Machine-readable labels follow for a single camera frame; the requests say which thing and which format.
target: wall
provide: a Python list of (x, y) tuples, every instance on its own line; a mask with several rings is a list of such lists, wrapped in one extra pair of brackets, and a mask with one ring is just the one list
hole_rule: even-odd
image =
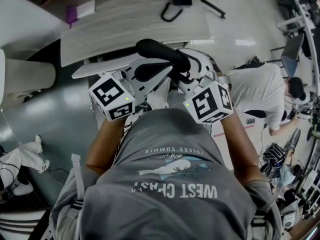
[(7, 58), (27, 59), (60, 38), (66, 24), (26, 0), (0, 0), (0, 48)]

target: white pants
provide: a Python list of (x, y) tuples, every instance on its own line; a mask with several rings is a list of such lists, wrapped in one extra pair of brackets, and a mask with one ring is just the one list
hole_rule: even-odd
[(2, 156), (0, 158), (0, 178), (4, 188), (8, 187), (15, 180), (21, 166), (39, 171), (44, 165), (44, 160), (37, 155), (40, 153), (42, 153), (41, 144), (29, 142)]

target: black handle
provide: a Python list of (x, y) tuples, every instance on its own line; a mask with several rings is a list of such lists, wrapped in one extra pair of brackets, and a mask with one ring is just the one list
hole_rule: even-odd
[(157, 58), (171, 62), (174, 68), (185, 73), (190, 70), (189, 59), (177, 50), (174, 50), (153, 39), (143, 39), (135, 45), (137, 53), (145, 58)]

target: man in white shirt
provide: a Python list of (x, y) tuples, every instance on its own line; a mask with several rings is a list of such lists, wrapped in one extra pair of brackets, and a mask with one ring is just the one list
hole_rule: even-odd
[(304, 94), (300, 78), (283, 79), (280, 67), (271, 63), (258, 68), (230, 70), (227, 75), (231, 78), (234, 108), (240, 112), (264, 111), (271, 136), (282, 134), (299, 122), (295, 116), (280, 125), (285, 110), (284, 96), (297, 99)]

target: chair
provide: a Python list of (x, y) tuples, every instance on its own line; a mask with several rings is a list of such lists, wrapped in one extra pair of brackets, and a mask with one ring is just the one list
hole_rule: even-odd
[(295, 75), (295, 72), (298, 67), (299, 52), (304, 42), (304, 39), (304, 34), (299, 34), (294, 38), (289, 39), (286, 42), (285, 46), (270, 50), (270, 52), (273, 52), (284, 49), (280, 59), (268, 60), (266, 61), (266, 63), (282, 62), (282, 68), (285, 68), (285, 71), (288, 74), (288, 76), (292, 78)]

